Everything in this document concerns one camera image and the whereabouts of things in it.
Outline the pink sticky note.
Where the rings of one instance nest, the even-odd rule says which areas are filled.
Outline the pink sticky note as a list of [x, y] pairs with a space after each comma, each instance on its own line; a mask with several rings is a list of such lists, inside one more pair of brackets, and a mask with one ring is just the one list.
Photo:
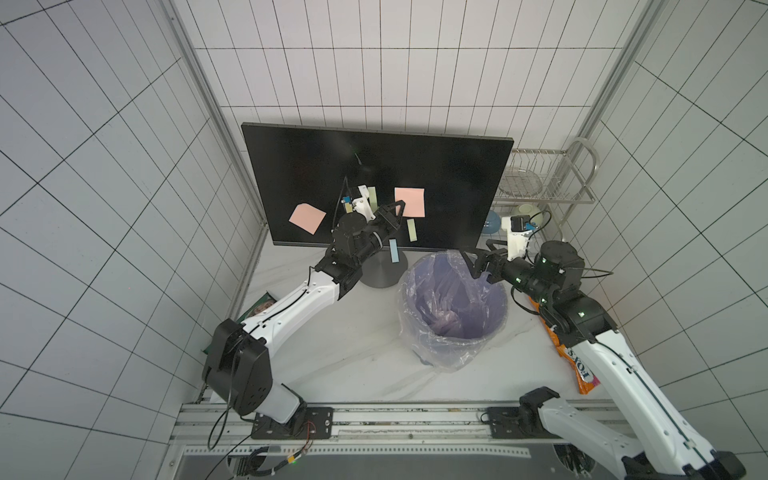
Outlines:
[[425, 217], [425, 190], [423, 188], [396, 187], [394, 194], [395, 201], [402, 201], [404, 203], [404, 217]]
[[289, 222], [308, 234], [314, 235], [325, 217], [324, 211], [308, 203], [300, 203], [292, 212]]

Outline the green narrow sticky flag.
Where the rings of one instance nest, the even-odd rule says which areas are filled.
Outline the green narrow sticky flag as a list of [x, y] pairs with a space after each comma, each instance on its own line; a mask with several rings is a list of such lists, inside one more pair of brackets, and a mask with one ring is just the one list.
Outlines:
[[376, 188], [373, 186], [368, 187], [368, 200], [369, 200], [369, 205], [371, 207], [371, 210], [373, 212], [376, 212], [378, 210], [378, 199], [377, 199]]

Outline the yellow-green sticky flag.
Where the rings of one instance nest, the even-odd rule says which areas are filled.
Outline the yellow-green sticky flag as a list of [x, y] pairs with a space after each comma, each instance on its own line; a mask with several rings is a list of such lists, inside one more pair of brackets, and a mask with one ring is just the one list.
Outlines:
[[418, 237], [417, 237], [416, 225], [415, 225], [415, 219], [414, 218], [409, 218], [407, 220], [407, 227], [408, 227], [409, 240], [411, 242], [416, 242], [418, 240]]

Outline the blue sticky flag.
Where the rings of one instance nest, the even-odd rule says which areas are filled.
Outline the blue sticky flag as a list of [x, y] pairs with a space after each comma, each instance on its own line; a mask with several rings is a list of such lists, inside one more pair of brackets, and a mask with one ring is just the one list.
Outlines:
[[391, 256], [391, 262], [393, 264], [397, 264], [400, 261], [400, 259], [399, 259], [398, 244], [395, 238], [389, 239], [389, 250], [390, 250], [390, 256]]

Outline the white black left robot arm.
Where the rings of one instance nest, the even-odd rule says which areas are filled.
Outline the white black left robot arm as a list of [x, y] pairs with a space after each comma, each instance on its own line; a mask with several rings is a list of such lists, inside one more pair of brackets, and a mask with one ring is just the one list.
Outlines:
[[363, 266], [393, 239], [403, 223], [406, 202], [398, 200], [364, 214], [354, 201], [332, 231], [333, 241], [307, 279], [285, 298], [243, 322], [222, 321], [214, 331], [202, 380], [245, 417], [267, 417], [293, 430], [305, 423], [306, 402], [275, 380], [271, 358], [312, 317], [348, 294], [363, 277]]

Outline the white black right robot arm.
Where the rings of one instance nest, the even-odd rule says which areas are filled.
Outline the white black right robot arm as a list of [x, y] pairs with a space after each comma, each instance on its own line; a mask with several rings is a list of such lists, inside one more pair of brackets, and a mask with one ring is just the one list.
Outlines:
[[570, 443], [619, 479], [742, 479], [746, 468], [716, 449], [673, 406], [629, 347], [607, 310], [581, 290], [586, 265], [568, 242], [546, 241], [533, 261], [490, 240], [467, 265], [473, 277], [505, 281], [610, 395], [634, 435], [627, 437], [540, 387], [519, 401], [519, 425]]

